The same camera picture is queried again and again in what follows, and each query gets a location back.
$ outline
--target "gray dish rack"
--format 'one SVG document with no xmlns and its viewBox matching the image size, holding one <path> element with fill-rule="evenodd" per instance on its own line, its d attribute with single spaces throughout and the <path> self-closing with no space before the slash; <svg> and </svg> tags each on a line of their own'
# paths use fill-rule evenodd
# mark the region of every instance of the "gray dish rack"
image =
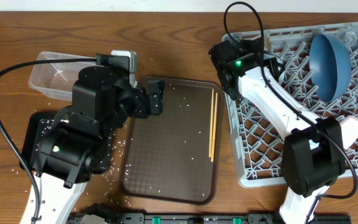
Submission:
<svg viewBox="0 0 358 224">
<path fill-rule="evenodd" d="M 279 83 L 289 94 L 320 117 L 333 116 L 338 121 L 347 115 L 358 118 L 358 22 L 309 27 L 293 27 L 265 30 L 270 38 L 268 53 L 280 58 L 285 64 L 284 75 Z M 349 51 L 352 66 L 351 83 L 340 99 L 330 103 L 319 101 L 311 84 L 313 71 L 309 69 L 309 49 L 317 34 L 339 37 Z M 233 33 L 234 38 L 253 39 L 260 31 Z M 227 35 L 222 41 L 229 40 Z M 280 163 L 283 140 L 272 124 L 249 100 L 240 104 L 226 97 L 230 120 L 230 139 L 237 179 L 242 187 L 263 187 L 285 184 Z M 358 174 L 358 139 L 346 149 Z M 340 177 L 350 177 L 347 170 Z"/>
</svg>

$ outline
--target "wooden chopstick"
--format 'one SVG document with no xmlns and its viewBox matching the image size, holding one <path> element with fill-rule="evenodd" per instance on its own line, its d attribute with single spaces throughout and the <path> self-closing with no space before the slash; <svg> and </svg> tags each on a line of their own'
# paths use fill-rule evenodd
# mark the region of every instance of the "wooden chopstick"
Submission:
<svg viewBox="0 0 358 224">
<path fill-rule="evenodd" d="M 211 124 L 209 125 L 209 158 L 211 158 L 212 153 L 212 129 L 213 129 L 213 116 L 214 116 L 214 89 L 212 89 L 211 97 Z"/>
<path fill-rule="evenodd" d="M 215 154 L 215 135 L 216 135 L 216 114 L 218 111 L 218 93 L 216 93 L 215 97 L 215 112 L 214 112 L 214 129 L 212 134 L 212 153 L 211 153 L 211 162 L 214 161 L 214 154 Z"/>
</svg>

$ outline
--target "blue bowl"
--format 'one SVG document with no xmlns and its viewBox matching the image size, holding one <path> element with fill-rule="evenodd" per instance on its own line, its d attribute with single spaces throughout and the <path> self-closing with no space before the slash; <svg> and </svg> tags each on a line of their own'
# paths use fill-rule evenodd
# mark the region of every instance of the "blue bowl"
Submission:
<svg viewBox="0 0 358 224">
<path fill-rule="evenodd" d="M 338 99 L 351 80 L 349 52 L 341 40 L 332 35 L 316 35 L 310 48 L 311 81 L 318 85 L 317 96 L 323 102 Z"/>
</svg>

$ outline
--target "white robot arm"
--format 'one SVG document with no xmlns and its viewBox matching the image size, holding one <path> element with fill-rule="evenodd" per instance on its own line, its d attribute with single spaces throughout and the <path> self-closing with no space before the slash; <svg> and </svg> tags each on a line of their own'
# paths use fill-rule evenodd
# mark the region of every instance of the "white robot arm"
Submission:
<svg viewBox="0 0 358 224">
<path fill-rule="evenodd" d="M 49 174 L 42 174 L 41 177 L 35 175 L 34 178 L 41 197 L 40 222 L 49 224 L 66 223 L 74 204 L 84 192 L 87 182 L 73 184 L 73 187 L 68 189 L 63 186 L 64 180 Z M 34 188 L 31 188 L 21 224 L 30 223 L 34 210 L 35 194 Z"/>
<path fill-rule="evenodd" d="M 302 112 L 304 116 L 311 121 L 316 121 L 318 115 L 308 111 L 305 107 L 300 105 L 293 99 L 273 78 L 269 69 L 265 69 L 265 75 L 270 80 L 274 89 L 279 92 L 287 102 L 291 103 L 293 107 Z M 246 71 L 243 77 L 239 78 L 239 92 L 242 96 L 249 99 L 259 110 L 266 116 L 266 118 L 274 125 L 282 139 L 285 139 L 291 134 L 295 128 L 305 129 L 309 124 L 302 119 L 297 118 L 296 114 L 291 111 L 283 102 L 281 102 L 274 93 L 267 88 L 260 67 L 255 67 L 252 70 Z M 343 146 L 345 149 L 358 138 L 358 119 L 353 116 L 348 116 L 340 122 L 342 131 Z M 313 212 L 307 218 L 310 210 L 313 209 L 313 202 L 318 194 L 323 194 L 329 186 L 323 186 L 315 190 L 309 197 L 304 198 L 288 188 L 287 196 L 284 204 L 280 207 L 280 215 L 286 224 L 303 224 L 308 223 L 313 219 Z"/>
</svg>

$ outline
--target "clear plastic container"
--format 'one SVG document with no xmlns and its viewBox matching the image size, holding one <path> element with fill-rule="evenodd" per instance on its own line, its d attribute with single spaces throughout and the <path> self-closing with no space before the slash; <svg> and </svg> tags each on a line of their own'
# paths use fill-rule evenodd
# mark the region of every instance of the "clear plastic container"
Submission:
<svg viewBox="0 0 358 224">
<path fill-rule="evenodd" d="M 41 52 L 37 60 L 90 58 L 55 52 Z M 29 87 L 45 96 L 58 100 L 71 101 L 71 91 L 81 69 L 95 66 L 95 62 L 47 63 L 34 65 Z"/>
</svg>

